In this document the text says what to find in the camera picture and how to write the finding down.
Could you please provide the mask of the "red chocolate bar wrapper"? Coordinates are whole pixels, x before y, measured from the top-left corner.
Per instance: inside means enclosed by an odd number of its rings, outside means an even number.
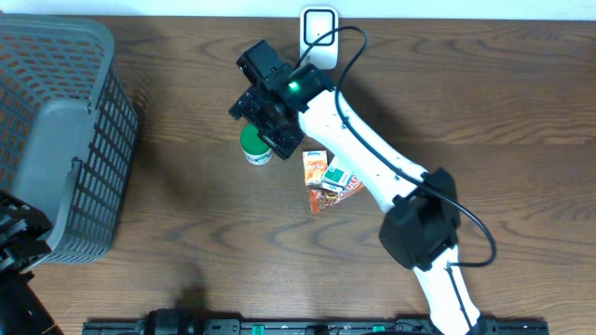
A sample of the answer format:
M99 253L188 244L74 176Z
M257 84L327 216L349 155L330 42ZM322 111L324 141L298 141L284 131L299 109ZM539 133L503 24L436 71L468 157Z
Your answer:
M327 189L310 189L308 191L308 200L311 211L313 214L318 214L323 209L332 207L349 196L365 189L366 187L362 181L355 175L350 178L348 185L338 192Z

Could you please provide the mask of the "green lid seasoning jar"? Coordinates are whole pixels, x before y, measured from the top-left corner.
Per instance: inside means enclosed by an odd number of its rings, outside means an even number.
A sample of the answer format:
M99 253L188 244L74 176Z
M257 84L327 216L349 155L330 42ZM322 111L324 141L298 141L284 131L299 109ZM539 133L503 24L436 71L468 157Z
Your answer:
M258 137L258 129L253 125L242 129L240 144L246 160L253 165L265 165L273 157L273 150Z

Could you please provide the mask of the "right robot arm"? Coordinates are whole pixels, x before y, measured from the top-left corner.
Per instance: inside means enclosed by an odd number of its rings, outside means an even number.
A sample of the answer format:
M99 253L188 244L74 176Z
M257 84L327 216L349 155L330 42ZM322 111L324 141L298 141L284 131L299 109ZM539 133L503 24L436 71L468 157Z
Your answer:
M454 178L428 172L383 140L351 108L320 69L282 60L237 62L250 82L231 107L278 156L288 158L304 136L329 149L372 194L385 218L379 239L387 253L414 272L443 334L472 334L481 313L467 292L459 259L462 215L475 216L456 199Z

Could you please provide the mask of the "orange tissue pack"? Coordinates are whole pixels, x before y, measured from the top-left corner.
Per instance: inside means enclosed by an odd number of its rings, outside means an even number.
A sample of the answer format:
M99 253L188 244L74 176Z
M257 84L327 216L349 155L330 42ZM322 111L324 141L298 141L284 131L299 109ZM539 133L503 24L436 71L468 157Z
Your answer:
M318 186L328 167L327 151L304 151L303 166L305 172L305 185Z

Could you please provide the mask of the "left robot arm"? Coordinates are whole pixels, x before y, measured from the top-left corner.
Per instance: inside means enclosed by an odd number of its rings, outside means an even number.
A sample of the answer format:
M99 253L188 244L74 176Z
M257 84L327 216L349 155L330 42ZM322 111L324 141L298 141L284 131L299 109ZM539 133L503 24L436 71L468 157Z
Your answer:
M1 335L59 335L60 328L29 286L30 268L51 252L46 215L1 193Z

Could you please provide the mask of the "white green carton box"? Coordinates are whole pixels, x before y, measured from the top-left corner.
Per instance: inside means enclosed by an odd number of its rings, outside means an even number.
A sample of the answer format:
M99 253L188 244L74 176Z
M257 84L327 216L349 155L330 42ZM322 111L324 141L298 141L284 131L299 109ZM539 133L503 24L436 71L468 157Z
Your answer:
M352 170L336 155L322 175L323 189L341 192L350 183Z

